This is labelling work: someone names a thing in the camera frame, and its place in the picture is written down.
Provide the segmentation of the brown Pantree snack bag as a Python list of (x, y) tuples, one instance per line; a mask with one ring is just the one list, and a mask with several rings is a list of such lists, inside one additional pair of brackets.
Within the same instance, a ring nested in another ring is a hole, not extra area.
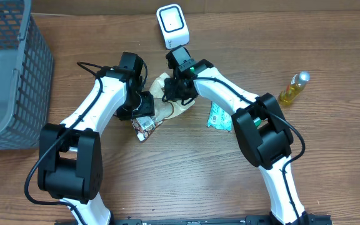
[(132, 119), (132, 126), (136, 132), (137, 138), (141, 143), (146, 141), (148, 137), (158, 128), (165, 120), (175, 118), (176, 116), (187, 111), (195, 101), (191, 101), (186, 106), (181, 101), (163, 102), (164, 80), (169, 78), (167, 73), (162, 73), (154, 80), (149, 88), (149, 92), (154, 96), (154, 115), (144, 116)]

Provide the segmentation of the yellow drink bottle silver cap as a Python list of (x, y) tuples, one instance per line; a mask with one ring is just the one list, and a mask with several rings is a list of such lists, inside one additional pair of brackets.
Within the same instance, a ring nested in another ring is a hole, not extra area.
[(291, 105), (296, 97), (304, 90), (309, 80), (310, 74), (307, 71), (301, 71), (294, 75), (291, 79), (291, 83), (285, 90), (281, 91), (277, 97), (278, 103), (283, 106)]

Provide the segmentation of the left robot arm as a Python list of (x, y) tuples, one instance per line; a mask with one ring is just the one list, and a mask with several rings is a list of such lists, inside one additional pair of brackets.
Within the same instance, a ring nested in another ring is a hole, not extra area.
[(103, 181), (101, 134), (113, 116), (122, 121), (154, 115), (153, 95), (143, 91), (147, 66), (135, 53), (124, 52), (117, 66), (79, 62), (96, 78), (92, 91), (61, 124), (47, 123), (39, 137), (37, 174), (40, 190), (51, 205), (66, 206), (75, 224), (114, 224), (99, 193)]

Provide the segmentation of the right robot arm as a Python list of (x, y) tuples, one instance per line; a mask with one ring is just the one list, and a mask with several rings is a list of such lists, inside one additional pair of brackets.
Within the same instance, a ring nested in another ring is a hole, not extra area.
[(301, 135), (285, 120), (276, 98), (241, 89), (211, 62), (194, 60), (184, 46), (170, 50), (166, 59), (173, 76), (164, 82), (163, 101), (186, 105), (201, 96), (225, 110), (242, 154), (261, 171), (275, 223), (302, 224), (305, 209), (291, 173), (291, 144)]

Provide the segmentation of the green lid white jar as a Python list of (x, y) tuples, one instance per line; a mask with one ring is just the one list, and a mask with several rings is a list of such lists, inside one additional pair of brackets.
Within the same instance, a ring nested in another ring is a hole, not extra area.
[(254, 120), (254, 124), (256, 127), (258, 127), (261, 123), (262, 123), (262, 121), (259, 117)]

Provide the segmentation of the teal snack packet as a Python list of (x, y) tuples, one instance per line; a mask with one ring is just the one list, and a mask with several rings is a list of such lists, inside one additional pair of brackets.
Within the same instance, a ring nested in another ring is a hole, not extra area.
[(230, 115), (216, 103), (212, 102), (207, 127), (231, 132), (233, 125)]

